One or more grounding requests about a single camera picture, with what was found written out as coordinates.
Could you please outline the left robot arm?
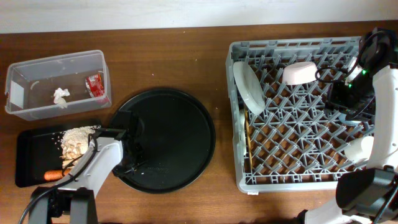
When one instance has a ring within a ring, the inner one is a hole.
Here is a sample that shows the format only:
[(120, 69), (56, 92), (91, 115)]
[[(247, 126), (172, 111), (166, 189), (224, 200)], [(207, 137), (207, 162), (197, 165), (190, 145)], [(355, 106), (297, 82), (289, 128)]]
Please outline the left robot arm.
[(23, 223), (51, 223), (53, 217), (70, 215), (70, 223), (98, 223), (95, 197), (110, 173), (132, 174), (138, 166), (139, 117), (117, 111), (109, 128), (88, 135), (88, 150), (78, 164), (52, 187), (38, 187), (19, 219)]

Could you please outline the white napkin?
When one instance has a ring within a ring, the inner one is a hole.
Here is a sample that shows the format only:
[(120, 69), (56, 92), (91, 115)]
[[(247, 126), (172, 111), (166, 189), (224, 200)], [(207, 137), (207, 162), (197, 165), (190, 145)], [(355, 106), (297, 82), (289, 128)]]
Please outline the white napkin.
[(70, 96), (68, 89), (57, 88), (53, 94), (53, 103), (59, 105), (61, 109), (67, 108), (67, 102), (64, 97)]

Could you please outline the rice and nut scraps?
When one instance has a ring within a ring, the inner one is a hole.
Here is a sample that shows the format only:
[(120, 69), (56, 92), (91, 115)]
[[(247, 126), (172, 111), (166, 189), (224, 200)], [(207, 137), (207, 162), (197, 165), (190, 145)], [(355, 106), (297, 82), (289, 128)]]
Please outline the rice and nut scraps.
[(85, 154), (88, 150), (88, 135), (93, 134), (100, 125), (83, 126), (63, 131), (61, 134), (60, 148), (62, 150), (62, 167), (65, 168), (72, 160)]

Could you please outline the orange carrot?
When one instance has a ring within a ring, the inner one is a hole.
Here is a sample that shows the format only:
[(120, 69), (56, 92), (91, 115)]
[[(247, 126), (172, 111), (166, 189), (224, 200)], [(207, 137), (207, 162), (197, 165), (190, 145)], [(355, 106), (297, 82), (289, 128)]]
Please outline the orange carrot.
[(65, 175), (70, 172), (70, 169), (63, 170), (50, 170), (44, 174), (44, 180), (47, 182), (53, 182), (62, 179)]

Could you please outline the white plastic fork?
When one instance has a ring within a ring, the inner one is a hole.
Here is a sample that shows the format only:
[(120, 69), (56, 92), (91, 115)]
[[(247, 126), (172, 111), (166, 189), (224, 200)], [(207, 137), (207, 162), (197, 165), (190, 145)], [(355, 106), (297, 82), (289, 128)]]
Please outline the white plastic fork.
[(246, 137), (245, 137), (245, 110), (241, 109), (239, 110), (239, 124), (241, 128), (241, 132), (239, 134), (241, 145), (242, 145), (242, 155), (245, 156), (247, 153), (247, 147), (246, 147)]

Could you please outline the grey plate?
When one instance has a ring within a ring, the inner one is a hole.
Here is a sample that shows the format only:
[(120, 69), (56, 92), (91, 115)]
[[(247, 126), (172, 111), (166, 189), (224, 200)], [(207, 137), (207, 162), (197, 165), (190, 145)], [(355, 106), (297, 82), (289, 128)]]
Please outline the grey plate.
[(246, 62), (235, 62), (233, 75), (244, 104), (254, 115), (260, 115), (265, 110), (265, 101), (254, 70)]

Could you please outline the white cup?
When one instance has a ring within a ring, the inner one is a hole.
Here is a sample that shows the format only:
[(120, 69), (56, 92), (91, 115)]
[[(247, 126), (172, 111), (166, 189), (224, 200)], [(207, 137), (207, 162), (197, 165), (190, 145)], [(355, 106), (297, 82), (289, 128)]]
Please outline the white cup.
[(373, 142), (373, 136), (364, 136), (350, 141), (344, 149), (346, 158), (355, 164), (367, 161), (371, 155)]

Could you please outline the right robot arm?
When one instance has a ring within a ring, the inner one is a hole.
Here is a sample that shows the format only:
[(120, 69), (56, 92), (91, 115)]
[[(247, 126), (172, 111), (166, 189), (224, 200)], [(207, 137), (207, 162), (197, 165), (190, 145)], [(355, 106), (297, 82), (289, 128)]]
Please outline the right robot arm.
[(300, 223), (397, 221), (397, 35), (375, 28), (359, 40), (359, 53), (344, 77), (328, 80), (327, 103), (348, 120), (374, 120), (364, 170), (342, 175), (334, 199), (298, 215)]

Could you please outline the red sauce packet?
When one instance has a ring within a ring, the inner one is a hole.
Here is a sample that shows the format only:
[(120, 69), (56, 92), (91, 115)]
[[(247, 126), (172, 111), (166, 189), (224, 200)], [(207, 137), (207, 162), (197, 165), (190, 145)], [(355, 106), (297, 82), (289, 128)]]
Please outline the red sauce packet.
[(102, 84), (101, 74), (90, 75), (85, 78), (85, 85), (92, 98), (104, 95), (104, 86)]

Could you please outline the pink bowl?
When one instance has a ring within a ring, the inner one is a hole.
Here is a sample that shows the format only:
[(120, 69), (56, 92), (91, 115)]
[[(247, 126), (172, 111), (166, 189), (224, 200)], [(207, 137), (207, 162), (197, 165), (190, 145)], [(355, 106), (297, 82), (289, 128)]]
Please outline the pink bowl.
[(282, 83), (286, 85), (301, 85), (316, 80), (317, 66), (313, 62), (298, 62), (284, 68)]

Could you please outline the wooden chopstick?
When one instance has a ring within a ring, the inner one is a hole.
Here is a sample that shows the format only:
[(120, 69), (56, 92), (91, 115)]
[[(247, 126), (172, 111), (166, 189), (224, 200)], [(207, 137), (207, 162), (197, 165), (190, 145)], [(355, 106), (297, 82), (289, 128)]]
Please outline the wooden chopstick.
[(250, 171), (253, 169), (252, 165), (252, 154), (251, 154), (251, 138), (250, 138), (250, 132), (249, 132), (249, 116), (248, 116), (248, 110), (247, 108), (244, 109), (244, 115), (245, 115), (245, 128), (246, 128), (246, 141), (247, 141), (247, 147), (248, 147), (248, 158), (249, 158), (249, 167)]

